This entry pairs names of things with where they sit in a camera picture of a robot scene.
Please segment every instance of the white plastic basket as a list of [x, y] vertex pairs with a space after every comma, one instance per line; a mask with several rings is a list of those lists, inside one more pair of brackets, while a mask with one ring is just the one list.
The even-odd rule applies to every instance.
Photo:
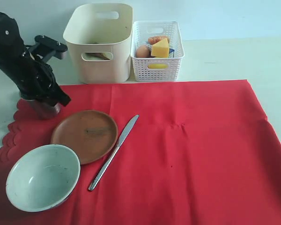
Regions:
[[[174, 49], [173, 58], [136, 58], [136, 49], [149, 37], [166, 35], [170, 38], [170, 48]], [[179, 25], [174, 21], [137, 21], [133, 23], [131, 58], [134, 75], [139, 82], [176, 81], [184, 57]], [[166, 64], [165, 69], [149, 69], [150, 64]]]
[[[91, 3], [73, 13], [63, 37], [84, 83], [121, 83], [130, 75], [132, 7], [120, 3]], [[110, 60], [87, 53], [108, 53]]]

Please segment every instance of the knife blade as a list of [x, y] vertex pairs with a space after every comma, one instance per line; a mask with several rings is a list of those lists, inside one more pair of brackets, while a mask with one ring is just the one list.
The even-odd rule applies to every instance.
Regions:
[[111, 153], [111, 155], [109, 156], [109, 158], [107, 159], [107, 161], [105, 162], [105, 164], [102, 166], [101, 170], [99, 171], [98, 175], [96, 176], [96, 178], [93, 180], [93, 182], [90, 184], [89, 186], [89, 191], [92, 191], [95, 189], [96, 185], [98, 184], [99, 180], [101, 179], [101, 177], [103, 176], [104, 172], [106, 171], [107, 167], [109, 166], [109, 164], [111, 163], [112, 159], [114, 158], [114, 156], [116, 155], [116, 153], [118, 152], [119, 148], [121, 147], [121, 145], [123, 144], [124, 140], [127, 138], [128, 134], [130, 133], [130, 131], [132, 130], [135, 122], [137, 121], [139, 115], [135, 115], [133, 116], [133, 118], [127, 123], [127, 125], [125, 126], [124, 130], [122, 131], [120, 137], [118, 138], [118, 142], [113, 150], [113, 152]]

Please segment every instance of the egg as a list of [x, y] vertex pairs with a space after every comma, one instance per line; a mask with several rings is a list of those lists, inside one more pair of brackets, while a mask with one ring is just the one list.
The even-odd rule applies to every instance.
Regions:
[[137, 58], [148, 58], [148, 57], [150, 57], [150, 49], [146, 45], [141, 45], [136, 50], [135, 55], [136, 55]]

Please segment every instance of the white table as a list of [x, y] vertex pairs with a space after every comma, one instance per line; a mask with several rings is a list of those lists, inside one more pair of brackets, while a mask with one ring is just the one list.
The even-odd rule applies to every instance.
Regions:
[[[281, 37], [184, 41], [179, 81], [247, 79], [281, 142]], [[49, 61], [59, 84], [79, 84], [71, 60]], [[129, 83], [135, 82], [133, 73]], [[0, 147], [19, 91], [0, 71]]]

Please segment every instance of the red tablecloth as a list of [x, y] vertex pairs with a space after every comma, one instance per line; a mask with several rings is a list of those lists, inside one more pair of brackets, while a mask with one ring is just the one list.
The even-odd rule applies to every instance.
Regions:
[[[281, 225], [281, 145], [247, 81], [63, 86], [52, 120], [20, 101], [0, 149], [0, 224]], [[106, 157], [82, 166], [59, 207], [27, 213], [5, 194], [10, 168], [80, 110], [140, 117], [93, 192]]]

